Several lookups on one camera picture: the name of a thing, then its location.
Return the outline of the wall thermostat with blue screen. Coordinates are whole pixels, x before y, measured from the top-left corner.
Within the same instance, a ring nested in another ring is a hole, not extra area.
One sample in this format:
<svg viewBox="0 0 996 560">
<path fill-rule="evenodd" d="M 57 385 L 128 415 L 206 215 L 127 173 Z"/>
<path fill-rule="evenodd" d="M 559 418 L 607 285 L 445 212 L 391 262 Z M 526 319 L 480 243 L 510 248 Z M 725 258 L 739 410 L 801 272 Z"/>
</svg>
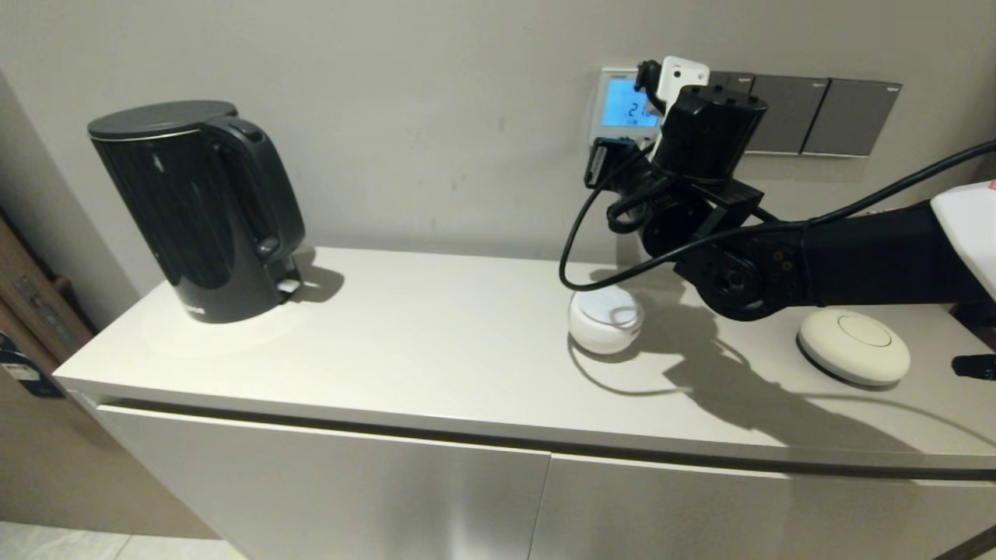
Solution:
<svg viewBox="0 0 996 560">
<path fill-rule="evenodd" d="M 636 77 L 635 68 L 601 68 L 588 127 L 590 147 L 598 138 L 629 139 L 641 146 L 657 138 L 662 117 L 649 111 L 647 95 L 636 90 Z"/>
</svg>

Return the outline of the light wooden furniture panel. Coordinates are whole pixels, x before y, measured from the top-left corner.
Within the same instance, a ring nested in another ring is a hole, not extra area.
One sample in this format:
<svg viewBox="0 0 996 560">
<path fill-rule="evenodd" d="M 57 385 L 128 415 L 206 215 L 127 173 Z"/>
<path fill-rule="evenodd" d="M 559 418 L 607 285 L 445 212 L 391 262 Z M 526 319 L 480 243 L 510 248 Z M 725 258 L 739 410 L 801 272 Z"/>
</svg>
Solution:
<svg viewBox="0 0 996 560">
<path fill-rule="evenodd" d="M 0 369 L 0 520 L 77 530 L 213 538 L 214 532 L 168 492 L 54 380 L 75 353 L 61 346 L 15 290 L 27 276 L 75 335 L 93 329 L 0 210 L 0 332 L 42 369 L 64 400 L 31 396 Z"/>
</svg>

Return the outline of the small white round speaker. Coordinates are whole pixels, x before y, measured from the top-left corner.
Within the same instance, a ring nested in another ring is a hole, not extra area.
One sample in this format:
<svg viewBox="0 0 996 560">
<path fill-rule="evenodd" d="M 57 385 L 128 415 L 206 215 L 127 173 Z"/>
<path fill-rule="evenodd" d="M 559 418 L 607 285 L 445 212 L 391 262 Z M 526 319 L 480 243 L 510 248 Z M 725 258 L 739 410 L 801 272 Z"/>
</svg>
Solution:
<svg viewBox="0 0 996 560">
<path fill-rule="evenodd" d="M 568 308 L 568 332 L 588 353 L 622 353 L 640 336 L 644 310 L 632 293 L 618 286 L 575 292 Z"/>
</svg>

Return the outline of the cream round disc device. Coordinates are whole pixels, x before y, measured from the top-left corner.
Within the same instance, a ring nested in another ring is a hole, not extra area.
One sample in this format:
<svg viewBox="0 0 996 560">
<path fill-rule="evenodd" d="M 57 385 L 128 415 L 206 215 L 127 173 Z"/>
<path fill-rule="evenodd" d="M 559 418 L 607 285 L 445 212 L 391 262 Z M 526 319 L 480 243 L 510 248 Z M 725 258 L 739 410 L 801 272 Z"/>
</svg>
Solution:
<svg viewBox="0 0 996 560">
<path fill-rule="evenodd" d="M 910 349 L 885 323 L 853 310 L 819 310 L 799 327 L 801 353 L 822 371 L 860 387 L 891 387 L 906 378 Z"/>
</svg>

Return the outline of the white sideboard cabinet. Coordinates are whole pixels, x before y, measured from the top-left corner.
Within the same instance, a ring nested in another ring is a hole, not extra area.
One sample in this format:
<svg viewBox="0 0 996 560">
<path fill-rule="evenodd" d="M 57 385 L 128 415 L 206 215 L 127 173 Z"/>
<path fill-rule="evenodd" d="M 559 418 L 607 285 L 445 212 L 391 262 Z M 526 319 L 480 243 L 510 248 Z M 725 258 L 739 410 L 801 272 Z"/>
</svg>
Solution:
<svg viewBox="0 0 996 560">
<path fill-rule="evenodd" d="M 996 382 L 951 369 L 987 348 L 941 307 L 864 308 L 912 357 L 901 382 L 866 390 L 801 355 L 809 309 L 729 321 L 668 271 L 627 284 L 643 330 L 602 357 L 570 340 L 554 262 L 333 248 L 301 262 L 291 301 L 231 324 L 191 319 L 160 285 L 56 377 L 122 446 L 100 405 L 533 450 L 550 464 L 996 482 Z"/>
</svg>

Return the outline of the black electric kettle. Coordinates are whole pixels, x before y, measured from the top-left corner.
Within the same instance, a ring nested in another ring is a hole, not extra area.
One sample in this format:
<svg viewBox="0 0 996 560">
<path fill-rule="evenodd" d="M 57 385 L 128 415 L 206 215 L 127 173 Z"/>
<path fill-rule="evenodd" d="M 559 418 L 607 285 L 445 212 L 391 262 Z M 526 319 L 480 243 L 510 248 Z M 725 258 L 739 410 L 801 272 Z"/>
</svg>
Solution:
<svg viewBox="0 0 996 560">
<path fill-rule="evenodd" d="M 115 111 L 86 127 L 179 304 L 228 324 L 301 287 L 301 209 L 279 152 L 225 100 Z"/>
</svg>

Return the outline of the wide white cabinet door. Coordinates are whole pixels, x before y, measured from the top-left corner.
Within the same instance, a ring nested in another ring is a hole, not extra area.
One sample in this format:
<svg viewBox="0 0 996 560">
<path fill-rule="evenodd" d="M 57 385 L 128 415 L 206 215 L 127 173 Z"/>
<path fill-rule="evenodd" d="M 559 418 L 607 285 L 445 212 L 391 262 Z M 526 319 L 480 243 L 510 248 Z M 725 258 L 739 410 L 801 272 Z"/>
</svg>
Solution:
<svg viewBox="0 0 996 560">
<path fill-rule="evenodd" d="M 247 560 L 528 560 L 551 455 L 102 404 Z"/>
</svg>

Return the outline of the metal door lock plate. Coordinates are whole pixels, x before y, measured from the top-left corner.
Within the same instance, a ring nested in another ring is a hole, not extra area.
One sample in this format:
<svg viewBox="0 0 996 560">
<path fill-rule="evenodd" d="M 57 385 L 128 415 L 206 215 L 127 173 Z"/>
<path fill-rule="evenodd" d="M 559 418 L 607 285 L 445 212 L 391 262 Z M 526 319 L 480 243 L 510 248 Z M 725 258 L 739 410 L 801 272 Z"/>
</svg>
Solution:
<svg viewBox="0 0 996 560">
<path fill-rule="evenodd" d="M 47 329 L 59 339 L 61 346 L 71 353 L 78 351 L 79 342 L 75 335 L 68 329 L 65 322 L 59 316 L 54 307 L 47 303 L 38 291 L 38 288 L 27 276 L 22 276 L 14 282 L 15 290 L 27 303 L 32 312 L 37 315 Z"/>
</svg>

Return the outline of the dark blue door tag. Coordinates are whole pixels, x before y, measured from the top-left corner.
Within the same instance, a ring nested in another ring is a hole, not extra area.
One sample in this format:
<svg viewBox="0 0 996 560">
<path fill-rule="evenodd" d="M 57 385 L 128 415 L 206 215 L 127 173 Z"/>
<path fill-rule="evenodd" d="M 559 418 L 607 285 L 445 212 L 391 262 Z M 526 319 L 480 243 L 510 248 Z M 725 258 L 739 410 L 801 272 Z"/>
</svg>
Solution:
<svg viewBox="0 0 996 560">
<path fill-rule="evenodd" d="M 64 400 L 65 395 L 56 383 L 6 333 L 0 332 L 0 369 L 20 383 L 31 396 L 46 400 Z"/>
</svg>

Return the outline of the grey single switch panel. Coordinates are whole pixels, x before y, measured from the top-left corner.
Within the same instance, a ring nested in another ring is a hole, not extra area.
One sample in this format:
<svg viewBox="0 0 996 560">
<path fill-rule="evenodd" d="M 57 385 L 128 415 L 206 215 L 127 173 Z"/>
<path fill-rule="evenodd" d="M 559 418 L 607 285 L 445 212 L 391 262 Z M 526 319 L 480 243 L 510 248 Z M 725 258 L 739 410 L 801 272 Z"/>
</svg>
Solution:
<svg viewBox="0 0 996 560">
<path fill-rule="evenodd" d="M 751 95 L 764 100 L 768 110 L 752 135 L 747 152 L 800 153 L 830 82 L 828 78 L 758 75 Z"/>
<path fill-rule="evenodd" d="M 869 157 L 902 91 L 893 82 L 831 79 L 801 155 Z"/>
</svg>

